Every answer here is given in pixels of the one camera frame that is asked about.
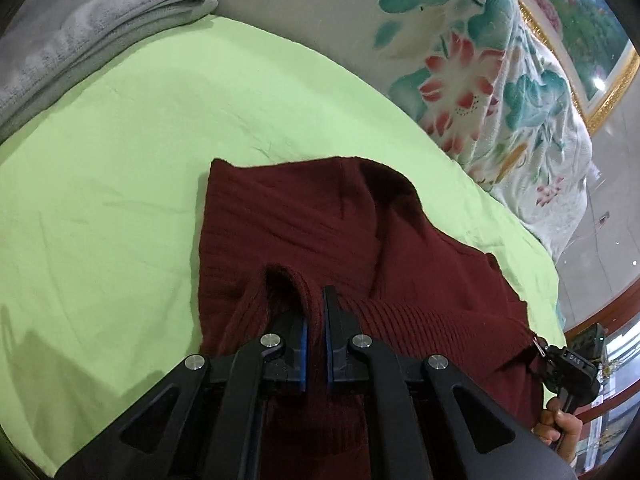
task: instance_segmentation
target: red garment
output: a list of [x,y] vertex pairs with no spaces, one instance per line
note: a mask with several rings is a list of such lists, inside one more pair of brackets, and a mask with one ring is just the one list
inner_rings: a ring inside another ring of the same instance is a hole
[[211,165],[200,238],[202,352],[230,354],[274,313],[309,326],[305,399],[273,403],[262,480],[368,479],[361,399],[326,392],[321,287],[396,352],[448,357],[527,427],[542,384],[526,365],[526,304],[492,254],[431,225],[399,173],[359,158]]

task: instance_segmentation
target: red flower print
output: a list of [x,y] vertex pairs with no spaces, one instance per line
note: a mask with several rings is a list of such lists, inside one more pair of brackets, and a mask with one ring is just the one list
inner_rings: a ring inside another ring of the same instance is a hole
[[450,155],[463,151],[466,142],[479,139],[479,123],[498,110],[494,82],[500,73],[503,50],[477,51],[472,41],[451,32],[443,38],[442,53],[424,63],[431,76],[418,87],[428,108],[420,125]]
[[549,202],[551,202],[557,195],[562,191],[562,181],[564,180],[564,176],[557,177],[551,184],[547,184],[546,186],[538,186],[536,191],[538,192],[538,199],[536,200],[536,205],[540,207],[544,207]]

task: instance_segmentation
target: floral blanket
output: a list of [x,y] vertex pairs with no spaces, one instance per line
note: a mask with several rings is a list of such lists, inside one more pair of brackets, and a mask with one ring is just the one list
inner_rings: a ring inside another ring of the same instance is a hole
[[413,67],[388,88],[557,259],[586,208],[591,141],[558,61],[517,0],[379,0],[374,40]]

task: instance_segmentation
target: folded gray towel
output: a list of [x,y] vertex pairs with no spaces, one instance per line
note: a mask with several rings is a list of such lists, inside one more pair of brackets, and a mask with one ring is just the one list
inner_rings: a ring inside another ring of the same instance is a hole
[[0,37],[0,144],[127,47],[216,0],[26,0]]

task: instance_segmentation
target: framed painting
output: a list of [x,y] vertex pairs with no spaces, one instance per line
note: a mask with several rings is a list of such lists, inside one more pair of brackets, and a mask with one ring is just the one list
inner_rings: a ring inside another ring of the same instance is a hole
[[631,83],[640,57],[604,0],[519,0],[529,28],[558,58],[593,135]]

